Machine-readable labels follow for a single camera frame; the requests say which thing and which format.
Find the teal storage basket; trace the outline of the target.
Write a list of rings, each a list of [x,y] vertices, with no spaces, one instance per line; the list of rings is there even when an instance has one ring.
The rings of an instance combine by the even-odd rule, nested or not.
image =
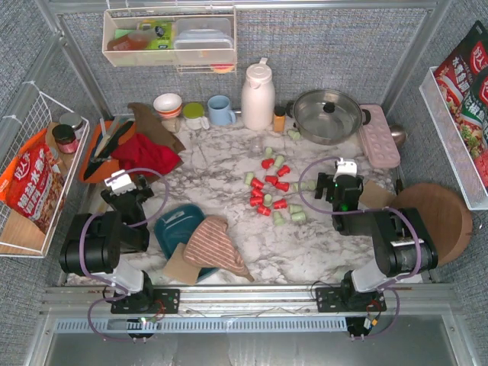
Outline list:
[[[162,253],[167,261],[179,243],[188,243],[192,233],[205,219],[203,211],[194,204],[185,204],[163,214],[154,226]],[[218,268],[202,268],[197,282],[211,276]]]

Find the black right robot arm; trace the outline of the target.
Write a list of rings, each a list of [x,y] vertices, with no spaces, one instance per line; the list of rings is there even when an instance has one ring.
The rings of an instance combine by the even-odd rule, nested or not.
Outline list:
[[[346,272],[341,281],[341,301],[349,310],[378,301],[384,286],[438,265],[437,249],[418,210],[359,210],[363,190],[360,175],[317,176],[315,198],[332,205],[334,229],[343,236],[369,236],[373,242],[374,259]]]

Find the striped pink cloth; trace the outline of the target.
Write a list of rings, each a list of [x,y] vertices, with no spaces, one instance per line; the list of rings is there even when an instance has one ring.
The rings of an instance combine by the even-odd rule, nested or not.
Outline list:
[[[206,217],[188,240],[183,259],[195,267],[223,269],[253,282],[255,279],[233,245],[227,229],[228,223],[222,217]]]

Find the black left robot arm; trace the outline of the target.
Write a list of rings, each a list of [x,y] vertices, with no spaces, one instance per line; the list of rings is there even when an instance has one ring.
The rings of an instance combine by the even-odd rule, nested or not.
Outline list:
[[[145,252],[149,230],[143,203],[153,196],[146,179],[140,175],[125,192],[116,194],[113,185],[101,192],[112,210],[87,223],[89,213],[77,214],[69,227],[59,254],[61,269],[67,274],[98,276],[117,291],[132,297],[154,298],[149,275],[137,270],[121,256]]]

